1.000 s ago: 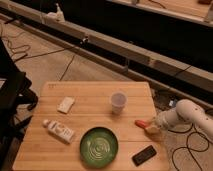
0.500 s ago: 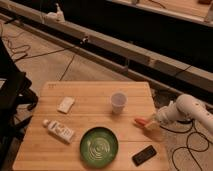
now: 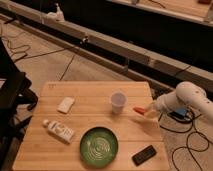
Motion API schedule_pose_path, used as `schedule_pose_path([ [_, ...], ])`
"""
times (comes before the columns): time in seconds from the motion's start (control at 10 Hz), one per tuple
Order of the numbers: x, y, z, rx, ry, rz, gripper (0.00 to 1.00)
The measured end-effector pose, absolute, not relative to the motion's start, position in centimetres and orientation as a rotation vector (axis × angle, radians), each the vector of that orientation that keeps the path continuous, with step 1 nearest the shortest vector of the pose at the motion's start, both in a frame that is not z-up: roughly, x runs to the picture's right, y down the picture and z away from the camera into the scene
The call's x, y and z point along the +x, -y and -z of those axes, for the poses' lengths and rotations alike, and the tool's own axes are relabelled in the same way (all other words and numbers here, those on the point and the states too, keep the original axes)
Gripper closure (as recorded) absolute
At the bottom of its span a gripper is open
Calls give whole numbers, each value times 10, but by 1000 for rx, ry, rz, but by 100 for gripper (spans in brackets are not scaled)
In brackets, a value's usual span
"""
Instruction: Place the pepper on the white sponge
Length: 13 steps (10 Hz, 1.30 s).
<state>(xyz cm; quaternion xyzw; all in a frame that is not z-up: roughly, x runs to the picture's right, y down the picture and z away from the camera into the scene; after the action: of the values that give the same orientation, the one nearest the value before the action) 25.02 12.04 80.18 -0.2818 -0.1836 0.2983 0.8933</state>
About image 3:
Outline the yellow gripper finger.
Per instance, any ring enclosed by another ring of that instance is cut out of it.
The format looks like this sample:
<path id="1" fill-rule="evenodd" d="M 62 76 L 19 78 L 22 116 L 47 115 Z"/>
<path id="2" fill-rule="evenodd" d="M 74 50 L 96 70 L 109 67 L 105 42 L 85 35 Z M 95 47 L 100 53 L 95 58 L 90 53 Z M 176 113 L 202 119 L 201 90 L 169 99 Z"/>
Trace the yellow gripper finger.
<path id="1" fill-rule="evenodd" d="M 146 106 L 146 109 L 153 109 L 155 107 L 155 103 L 150 103 L 149 105 Z"/>
<path id="2" fill-rule="evenodd" d="M 147 118 L 155 118 L 159 115 L 159 112 L 156 109 L 149 109 L 144 113 L 144 116 Z"/>

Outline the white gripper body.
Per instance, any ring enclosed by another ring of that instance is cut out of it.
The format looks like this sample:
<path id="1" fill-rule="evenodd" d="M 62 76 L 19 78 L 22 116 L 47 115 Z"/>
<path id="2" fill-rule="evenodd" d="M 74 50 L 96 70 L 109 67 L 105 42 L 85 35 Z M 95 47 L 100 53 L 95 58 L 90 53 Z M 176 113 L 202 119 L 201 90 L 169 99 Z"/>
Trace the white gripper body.
<path id="1" fill-rule="evenodd" d="M 178 106 L 178 99 L 174 92 L 163 94 L 154 101 L 155 109 L 162 113 L 175 111 Z"/>

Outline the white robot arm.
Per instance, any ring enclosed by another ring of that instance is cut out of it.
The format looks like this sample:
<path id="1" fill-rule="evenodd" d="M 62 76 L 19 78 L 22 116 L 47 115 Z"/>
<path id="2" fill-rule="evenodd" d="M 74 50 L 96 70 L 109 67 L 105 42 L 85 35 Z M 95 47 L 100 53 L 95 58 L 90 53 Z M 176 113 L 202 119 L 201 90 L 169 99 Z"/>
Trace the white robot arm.
<path id="1" fill-rule="evenodd" d="M 180 108 L 193 108 L 213 122 L 213 102 L 203 88 L 188 81 L 179 83 L 167 94 L 159 96 L 145 108 L 144 116 L 153 118 L 156 113 L 169 114 Z"/>

